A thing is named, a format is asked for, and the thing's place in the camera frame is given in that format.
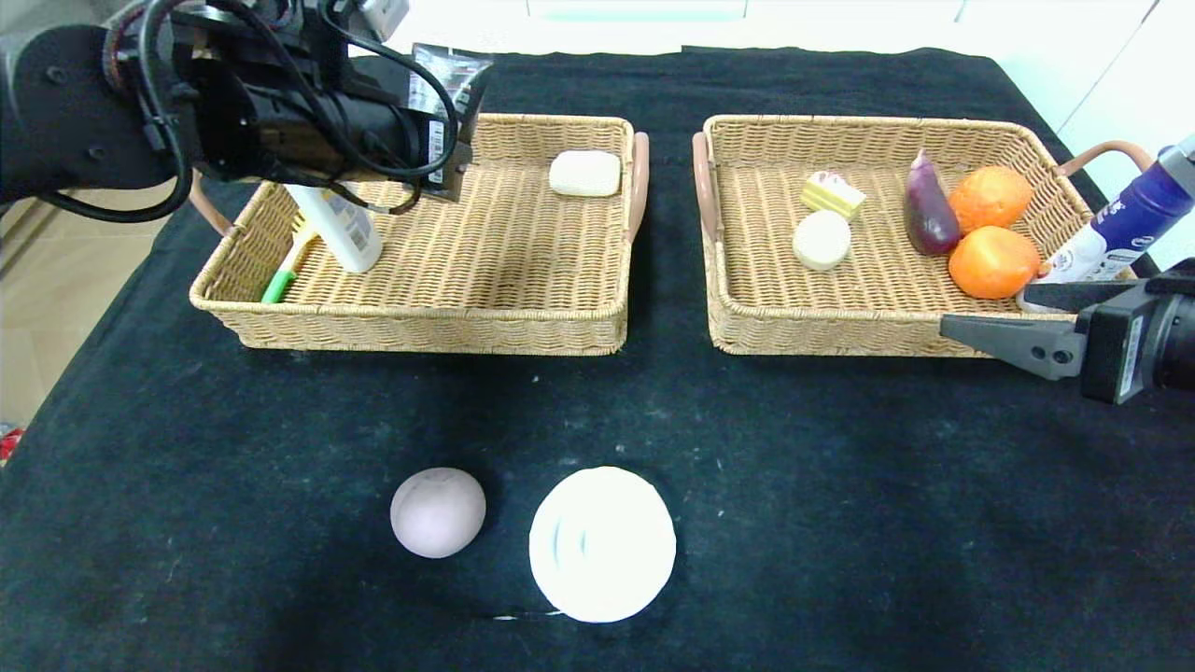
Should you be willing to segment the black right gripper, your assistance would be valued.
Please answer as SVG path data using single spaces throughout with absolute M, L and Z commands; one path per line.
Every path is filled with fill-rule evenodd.
M 1080 314 L 1070 322 L 943 314 L 939 335 L 1046 380 L 1080 375 L 1087 399 L 1121 404 L 1150 387 L 1194 390 L 1194 259 L 1151 279 L 1032 282 L 1028 314 Z

